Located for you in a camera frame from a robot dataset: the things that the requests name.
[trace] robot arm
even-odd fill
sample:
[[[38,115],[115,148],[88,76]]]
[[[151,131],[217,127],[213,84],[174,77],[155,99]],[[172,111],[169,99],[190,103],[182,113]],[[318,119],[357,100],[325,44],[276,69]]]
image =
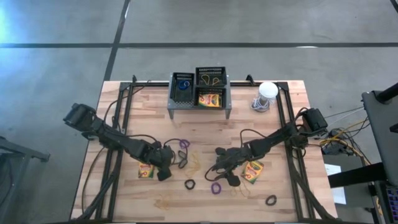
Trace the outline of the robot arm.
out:
[[[88,140],[94,137],[108,149],[125,150],[132,158],[145,164],[152,164],[159,168],[157,174],[160,181],[171,176],[169,169],[173,158],[170,147],[162,147],[155,141],[149,143],[141,139],[131,139],[113,129],[96,116],[96,111],[83,104],[74,104],[68,115],[63,119],[68,126],[81,131]]]
[[[303,118],[303,124],[296,125],[296,120],[300,116]],[[244,142],[242,147],[216,148],[218,156],[216,164],[210,167],[205,178],[209,181],[226,178],[230,186],[237,187],[240,185],[240,180],[238,176],[233,174],[235,168],[246,161],[255,161],[263,158],[272,147],[284,141],[289,140],[292,146],[304,148],[308,144],[308,137],[325,132],[327,126],[318,109],[302,108],[293,121],[266,138]],[[210,171],[216,171],[219,175],[214,179],[208,179],[207,174]]]

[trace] floor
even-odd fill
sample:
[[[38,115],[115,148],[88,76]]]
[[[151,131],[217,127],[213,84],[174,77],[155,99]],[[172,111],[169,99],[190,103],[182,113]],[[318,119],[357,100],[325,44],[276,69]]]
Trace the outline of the floor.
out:
[[[62,118],[74,102],[96,107],[104,80],[130,80],[133,74],[140,80],[167,80],[170,72],[225,66],[233,80],[247,74],[256,80],[305,80],[311,105],[325,116],[361,106],[362,92],[382,90],[397,81],[398,7],[394,9],[389,0],[128,3],[0,1],[0,136],[51,153],[48,163],[30,163],[9,223],[68,219],[87,141]],[[124,12],[126,21],[119,24]],[[118,42],[326,47],[111,48]],[[342,48],[333,43],[357,45]],[[369,47],[370,43],[393,47]],[[333,127],[365,117],[361,111]],[[380,161],[370,128],[356,140],[372,162]],[[370,221],[361,209],[339,206],[338,212],[344,220]]]

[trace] black hair tie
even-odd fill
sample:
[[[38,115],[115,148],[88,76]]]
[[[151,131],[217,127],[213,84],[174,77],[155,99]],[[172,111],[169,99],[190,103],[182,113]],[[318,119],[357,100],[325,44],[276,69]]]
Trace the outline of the black hair tie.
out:
[[[188,189],[188,190],[192,190],[195,187],[195,184],[196,184],[195,181],[192,180],[192,179],[188,179],[184,183],[185,188]]]
[[[276,204],[276,196],[275,195],[271,195],[271,196],[267,197],[266,205],[273,206],[275,204]]]

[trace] wooden table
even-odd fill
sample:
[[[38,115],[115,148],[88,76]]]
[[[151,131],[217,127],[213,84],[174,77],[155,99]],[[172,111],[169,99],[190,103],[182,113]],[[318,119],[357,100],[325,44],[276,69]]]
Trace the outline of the wooden table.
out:
[[[116,100],[119,83],[104,83],[97,110],[100,118],[103,118],[108,105]],[[303,106],[309,107],[304,82],[288,81],[288,83],[295,113]],[[280,128],[276,103],[265,113],[250,109],[249,105],[257,94],[257,88],[232,87],[231,94],[233,109],[229,120],[225,120],[223,111],[205,110],[176,111],[174,120],[171,120],[166,109],[168,97],[166,87],[147,87],[133,96],[127,134],[150,134],[161,142],[170,138],[188,139],[191,142],[188,149],[189,163],[184,169],[173,166],[171,168],[173,176],[159,182],[156,176],[153,179],[139,179],[138,162],[125,154],[116,197],[115,222],[297,221],[283,143],[273,147],[270,153],[260,160],[264,164],[264,170],[255,184],[252,185],[241,179],[250,191],[248,197],[244,197],[239,192],[237,195],[232,194],[232,187],[225,179],[219,181],[222,192],[219,195],[211,193],[211,182],[205,180],[204,175],[215,163],[216,147],[239,146],[239,132],[244,128],[255,129],[265,135]],[[287,108],[284,109],[288,119]],[[108,124],[111,124],[111,117],[108,116]],[[259,136],[255,133],[244,133],[244,141],[256,138]],[[177,142],[170,145],[175,151],[179,149]],[[72,218],[81,214],[82,186],[88,169],[100,149],[101,146],[96,141],[88,145]],[[105,154],[104,150],[88,181],[85,206],[93,200],[100,188]],[[192,177],[196,182],[195,188],[187,190],[184,187],[184,182],[189,178],[186,169],[193,166],[192,155],[194,154],[199,158],[200,170]],[[313,146],[307,147],[304,160],[311,190],[326,210],[336,217],[335,204],[320,149]],[[242,167],[238,167],[235,174],[240,173],[241,169]],[[243,193],[247,195],[248,192],[243,184],[241,187]],[[277,203],[272,207],[267,206],[265,199],[273,194],[277,196]],[[303,209],[306,211],[302,192],[300,198]],[[105,201],[105,211],[107,211],[107,204]]]

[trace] purple hair tie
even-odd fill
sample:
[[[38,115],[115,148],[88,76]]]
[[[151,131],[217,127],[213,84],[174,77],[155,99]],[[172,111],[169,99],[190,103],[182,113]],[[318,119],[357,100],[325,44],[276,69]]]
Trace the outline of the purple hair tie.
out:
[[[188,149],[189,145],[191,145],[191,143],[186,140],[186,139],[181,139],[180,141],[180,148],[182,149]]]
[[[211,193],[213,193],[213,194],[219,194],[219,193],[221,193],[221,185],[220,185],[218,182],[214,182],[214,183],[211,185]]]

